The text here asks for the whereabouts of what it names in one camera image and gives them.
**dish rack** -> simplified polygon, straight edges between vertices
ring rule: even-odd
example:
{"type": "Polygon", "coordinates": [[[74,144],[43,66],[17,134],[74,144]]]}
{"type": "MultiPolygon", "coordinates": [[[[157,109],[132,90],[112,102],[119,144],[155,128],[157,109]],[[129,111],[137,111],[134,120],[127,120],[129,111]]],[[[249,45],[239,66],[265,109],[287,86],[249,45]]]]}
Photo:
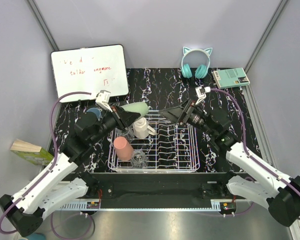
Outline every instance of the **dish rack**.
{"type": "Polygon", "coordinates": [[[148,158],[146,168],[133,168],[130,161],[121,161],[113,142],[118,133],[111,133],[108,167],[118,173],[192,173],[199,169],[196,129],[189,124],[173,124],[157,110],[145,116],[156,135],[134,138],[130,143],[135,150],[144,151],[148,158]]]}

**book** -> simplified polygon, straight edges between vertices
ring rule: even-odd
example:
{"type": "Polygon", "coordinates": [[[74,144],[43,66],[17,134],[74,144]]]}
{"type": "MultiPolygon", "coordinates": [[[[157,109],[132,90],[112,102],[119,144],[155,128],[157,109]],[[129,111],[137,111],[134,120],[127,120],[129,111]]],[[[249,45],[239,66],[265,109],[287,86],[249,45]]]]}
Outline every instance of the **book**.
{"type": "Polygon", "coordinates": [[[247,86],[250,81],[242,67],[212,72],[213,78],[219,89],[247,86]]]}
{"type": "Polygon", "coordinates": [[[54,158],[41,146],[33,145],[19,139],[16,139],[13,142],[10,150],[20,158],[23,158],[34,165],[48,165],[54,158]]]}

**cat ear headphones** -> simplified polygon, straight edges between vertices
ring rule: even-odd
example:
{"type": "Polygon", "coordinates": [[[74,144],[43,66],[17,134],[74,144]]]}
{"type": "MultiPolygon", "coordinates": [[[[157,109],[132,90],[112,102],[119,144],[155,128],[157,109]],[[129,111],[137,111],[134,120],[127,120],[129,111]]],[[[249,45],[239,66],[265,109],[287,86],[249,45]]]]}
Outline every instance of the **cat ear headphones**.
{"type": "Polygon", "coordinates": [[[184,59],[189,53],[192,53],[192,52],[202,52],[208,57],[207,65],[201,64],[195,70],[195,74],[194,74],[194,76],[197,79],[203,79],[205,76],[207,76],[208,69],[210,67],[210,55],[212,53],[212,47],[206,48],[204,50],[201,49],[201,48],[190,49],[190,48],[185,47],[185,46],[183,47],[183,57],[182,57],[182,61],[181,61],[181,72],[182,72],[183,77],[185,77],[186,79],[190,79],[192,77],[192,72],[191,72],[189,64],[184,65],[184,59]]]}

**gray wall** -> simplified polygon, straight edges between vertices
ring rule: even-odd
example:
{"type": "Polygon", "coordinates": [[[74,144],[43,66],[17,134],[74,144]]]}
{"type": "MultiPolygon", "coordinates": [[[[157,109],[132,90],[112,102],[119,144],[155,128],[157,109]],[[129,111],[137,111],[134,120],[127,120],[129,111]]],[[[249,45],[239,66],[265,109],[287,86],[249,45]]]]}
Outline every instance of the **gray wall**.
{"type": "Polygon", "coordinates": [[[35,1],[61,50],[120,43],[128,68],[179,67],[183,46],[213,47],[214,67],[244,67],[280,2],[35,1]]]}
{"type": "Polygon", "coordinates": [[[300,0],[289,1],[248,77],[278,168],[300,175],[300,0]]]}
{"type": "MultiPolygon", "coordinates": [[[[39,172],[9,148],[16,138],[47,146],[48,115],[57,98],[51,51],[26,1],[0,0],[0,197],[20,190],[39,172]]],[[[7,220],[3,227],[12,229],[7,220]]]]}

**red handwriting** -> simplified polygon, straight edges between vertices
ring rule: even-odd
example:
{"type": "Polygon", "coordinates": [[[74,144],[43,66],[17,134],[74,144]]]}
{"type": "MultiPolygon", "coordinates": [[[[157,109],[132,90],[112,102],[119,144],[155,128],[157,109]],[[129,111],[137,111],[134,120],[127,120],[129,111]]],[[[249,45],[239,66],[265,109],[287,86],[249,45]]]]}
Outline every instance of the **red handwriting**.
{"type": "Polygon", "coordinates": [[[107,66],[107,67],[95,68],[93,71],[94,71],[94,72],[102,73],[102,71],[110,70],[110,69],[111,69],[111,67],[107,66]]]}
{"type": "Polygon", "coordinates": [[[103,80],[103,86],[105,86],[106,84],[109,85],[108,79],[103,80]]]}
{"type": "Polygon", "coordinates": [[[81,69],[77,69],[76,71],[71,71],[70,74],[71,75],[79,75],[79,74],[84,74],[86,71],[81,70],[81,69]]]}
{"type": "MultiPolygon", "coordinates": [[[[68,60],[63,60],[64,64],[68,63],[68,60]]],[[[80,57],[79,63],[82,63],[82,56],[80,57]]],[[[70,65],[72,65],[72,61],[70,61],[70,65]]]]}

